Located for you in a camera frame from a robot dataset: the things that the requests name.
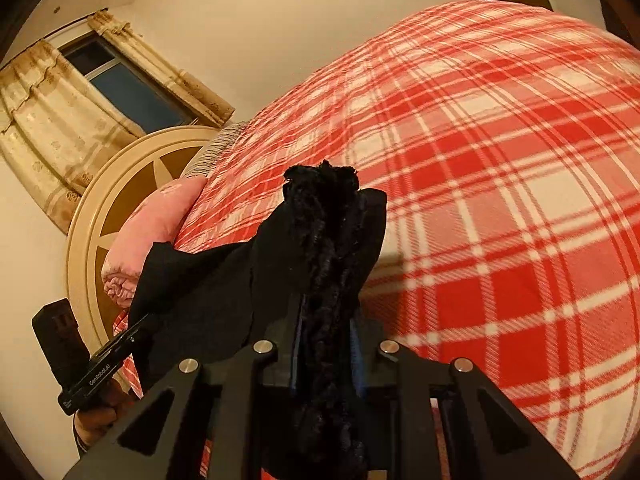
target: person's hand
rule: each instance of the person's hand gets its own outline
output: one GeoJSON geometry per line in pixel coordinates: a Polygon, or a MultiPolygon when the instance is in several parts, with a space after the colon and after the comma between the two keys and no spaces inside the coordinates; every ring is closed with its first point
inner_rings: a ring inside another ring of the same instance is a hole
{"type": "Polygon", "coordinates": [[[104,406],[77,412],[74,427],[80,440],[91,447],[98,442],[116,420],[133,405],[133,399],[122,391],[116,379],[111,379],[100,391],[104,406]]]}

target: pink pillow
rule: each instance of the pink pillow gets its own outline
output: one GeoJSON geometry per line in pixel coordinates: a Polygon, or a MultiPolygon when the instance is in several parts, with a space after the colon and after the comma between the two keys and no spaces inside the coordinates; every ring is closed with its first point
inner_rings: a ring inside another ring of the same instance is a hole
{"type": "Polygon", "coordinates": [[[206,182],[201,175],[172,180],[146,197],[124,223],[100,274],[104,291],[115,304],[131,306],[151,246],[174,241],[206,182]]]}

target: cream headboard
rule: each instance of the cream headboard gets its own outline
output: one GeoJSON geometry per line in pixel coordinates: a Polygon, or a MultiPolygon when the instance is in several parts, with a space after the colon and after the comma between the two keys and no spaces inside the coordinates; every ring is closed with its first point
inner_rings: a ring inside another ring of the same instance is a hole
{"type": "Polygon", "coordinates": [[[113,336],[120,313],[104,293],[100,270],[115,235],[153,191],[180,177],[218,130],[177,126],[142,137],[114,156],[82,196],[69,229],[66,296],[91,353],[113,336]]]}

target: window glass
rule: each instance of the window glass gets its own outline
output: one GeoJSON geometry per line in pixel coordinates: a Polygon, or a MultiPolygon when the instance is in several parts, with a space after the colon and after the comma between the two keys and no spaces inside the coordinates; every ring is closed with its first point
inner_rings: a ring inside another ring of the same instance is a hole
{"type": "Polygon", "coordinates": [[[148,134],[190,122],[187,114],[160,97],[122,63],[92,78],[91,83],[148,134]]]}
{"type": "Polygon", "coordinates": [[[97,41],[92,41],[64,56],[82,75],[87,75],[113,59],[111,53],[97,41]]]}

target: striped pillow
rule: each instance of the striped pillow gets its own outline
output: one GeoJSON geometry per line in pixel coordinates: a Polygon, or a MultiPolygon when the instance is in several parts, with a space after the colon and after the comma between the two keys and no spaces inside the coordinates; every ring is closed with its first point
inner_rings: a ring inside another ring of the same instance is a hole
{"type": "Polygon", "coordinates": [[[242,133],[248,121],[231,124],[220,130],[220,133],[209,143],[201,148],[195,154],[186,168],[182,170],[180,177],[203,175],[207,176],[213,169],[216,161],[220,157],[220,153],[231,146],[242,133]]]}

